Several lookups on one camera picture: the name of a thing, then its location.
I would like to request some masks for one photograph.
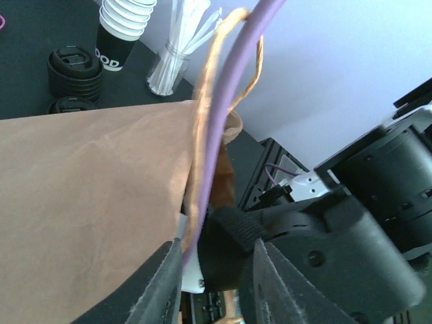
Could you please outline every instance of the black table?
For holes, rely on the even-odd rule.
[[[0,119],[42,115],[53,98],[48,90],[49,53],[66,45],[93,51],[99,24],[91,0],[1,0],[6,26],[0,31]],[[182,80],[167,98],[152,94],[144,83],[155,54],[142,43],[134,47],[120,72],[105,71],[100,108],[148,105],[191,99],[192,85]],[[228,145],[236,172],[237,202],[248,185],[263,147],[242,132]]]

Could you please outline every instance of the brown paper bag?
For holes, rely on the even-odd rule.
[[[0,323],[70,323],[176,236],[193,111],[0,121]]]

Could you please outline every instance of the pink object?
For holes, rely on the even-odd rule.
[[[0,30],[6,25],[6,19],[0,15]]]

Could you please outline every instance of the wall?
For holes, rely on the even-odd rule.
[[[212,9],[222,6],[226,14],[255,3],[212,0]],[[159,0],[142,37],[154,51],[167,38],[170,11],[171,0]],[[206,51],[194,54],[189,81]],[[242,87],[253,69],[251,53]],[[265,33],[261,80],[238,111],[257,140],[273,137],[313,167],[376,126],[396,99],[430,77],[431,0],[286,1]]]

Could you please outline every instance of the twisted paper handle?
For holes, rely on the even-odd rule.
[[[211,96],[213,92],[213,83],[216,73],[217,60],[222,48],[224,38],[240,22],[247,19],[249,11],[244,8],[235,9],[219,25],[213,41],[210,46],[207,62],[200,75],[199,82],[195,87],[194,100],[196,101],[196,118],[193,127],[194,142],[192,153],[192,165],[190,168],[188,185],[186,188],[186,214],[189,217],[189,226],[182,242],[183,251],[185,251],[198,227],[198,200],[203,178],[203,169],[205,162],[205,141],[207,135],[207,123],[209,119],[209,110],[211,106]],[[263,66],[263,49],[264,38],[260,37],[256,45],[256,72],[246,89],[237,97],[229,108],[229,112],[253,89],[258,82]]]

